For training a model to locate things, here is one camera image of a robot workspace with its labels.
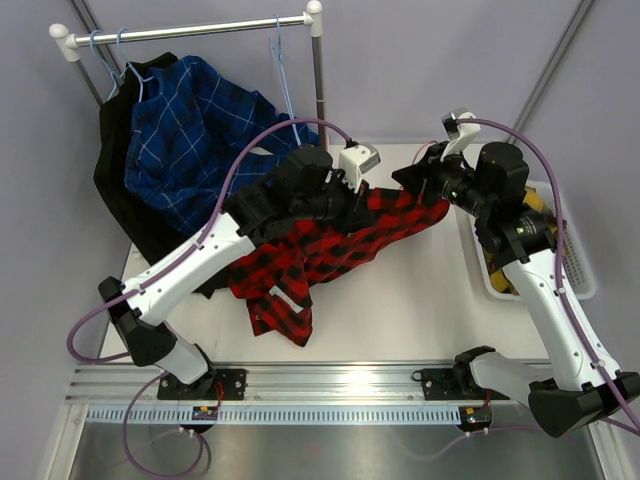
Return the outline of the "light blue wire hanger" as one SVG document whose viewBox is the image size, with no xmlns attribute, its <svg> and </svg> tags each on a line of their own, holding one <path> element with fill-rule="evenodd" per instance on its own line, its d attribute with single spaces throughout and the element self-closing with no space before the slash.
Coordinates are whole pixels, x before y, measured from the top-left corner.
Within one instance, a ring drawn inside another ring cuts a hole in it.
<svg viewBox="0 0 640 480">
<path fill-rule="evenodd" d="M 286 69 L 284 65 L 284 55 L 282 46 L 282 35 L 280 18 L 277 14 L 274 15 L 276 36 L 269 39 L 269 46 L 271 55 L 276 67 L 276 72 L 279 80 L 279 84 L 282 90 L 283 99 L 286 106 L 286 111 L 290 119 L 294 119 L 294 108 L 291 100 L 289 85 L 286 76 Z"/>
</svg>

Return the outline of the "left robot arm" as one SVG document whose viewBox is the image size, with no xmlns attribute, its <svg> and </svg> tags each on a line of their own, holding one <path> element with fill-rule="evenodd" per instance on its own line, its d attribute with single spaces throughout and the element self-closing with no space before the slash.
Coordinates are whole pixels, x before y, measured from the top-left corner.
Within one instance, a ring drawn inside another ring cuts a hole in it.
<svg viewBox="0 0 640 480">
<path fill-rule="evenodd" d="M 259 246 L 287 234 L 301 220 L 328 222 L 351 234 L 373 224 L 363 175 L 380 162 L 369 144 L 351 144 L 337 160 L 302 146 L 255 183 L 227 199 L 198 233 L 145 272 L 99 292 L 112 324 L 137 366 L 165 371 L 171 400 L 203 399 L 220 374 L 206 353 L 167 323 L 168 315 L 199 286 Z"/>
</svg>

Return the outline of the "red black checked shirt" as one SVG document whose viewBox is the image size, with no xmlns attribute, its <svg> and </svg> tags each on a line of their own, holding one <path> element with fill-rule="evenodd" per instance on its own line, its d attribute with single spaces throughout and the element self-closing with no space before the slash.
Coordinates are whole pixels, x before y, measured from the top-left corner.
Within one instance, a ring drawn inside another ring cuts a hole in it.
<svg viewBox="0 0 640 480">
<path fill-rule="evenodd" d="M 404 190 L 375 188 L 367 198 L 372 226 L 343 234 L 325 221 L 302 220 L 228 268 L 228 286 L 246 302 L 254 336 L 275 331 L 297 346 L 313 332 L 310 289 L 373 261 L 394 242 L 439 223 L 450 203 L 421 204 Z"/>
</svg>

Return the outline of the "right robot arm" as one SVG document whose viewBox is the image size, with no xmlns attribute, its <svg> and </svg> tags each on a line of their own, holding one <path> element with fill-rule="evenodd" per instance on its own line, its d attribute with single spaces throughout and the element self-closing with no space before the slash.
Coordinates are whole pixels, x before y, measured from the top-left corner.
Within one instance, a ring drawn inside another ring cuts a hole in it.
<svg viewBox="0 0 640 480">
<path fill-rule="evenodd" d="M 563 221 L 551 226 L 524 201 L 529 166 L 519 148 L 488 143 L 469 167 L 461 151 L 441 142 L 391 176 L 419 203 L 446 200 L 474 218 L 476 238 L 515 287 L 551 362 L 542 370 L 476 347 L 454 360 L 452 383 L 460 395 L 490 390 L 515 400 L 554 438 L 638 398 L 638 373 L 621 371 L 565 278 Z"/>
</svg>

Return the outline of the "yellow plaid shirt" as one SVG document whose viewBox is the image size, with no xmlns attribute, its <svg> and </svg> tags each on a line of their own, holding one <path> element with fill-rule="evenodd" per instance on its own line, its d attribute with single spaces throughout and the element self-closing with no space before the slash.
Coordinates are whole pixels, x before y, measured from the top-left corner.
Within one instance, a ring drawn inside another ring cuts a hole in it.
<svg viewBox="0 0 640 480">
<path fill-rule="evenodd" d="M 526 194 L 523 203 L 543 215 L 544 219 L 550 223 L 550 230 L 554 235 L 554 238 L 557 238 L 558 227 L 554 210 L 544 202 L 535 188 L 527 186 L 525 188 L 525 192 Z M 502 295 L 518 296 L 519 293 L 517 289 L 505 277 L 502 269 L 498 267 L 494 256 L 484 250 L 483 258 L 491 288 Z"/>
</svg>

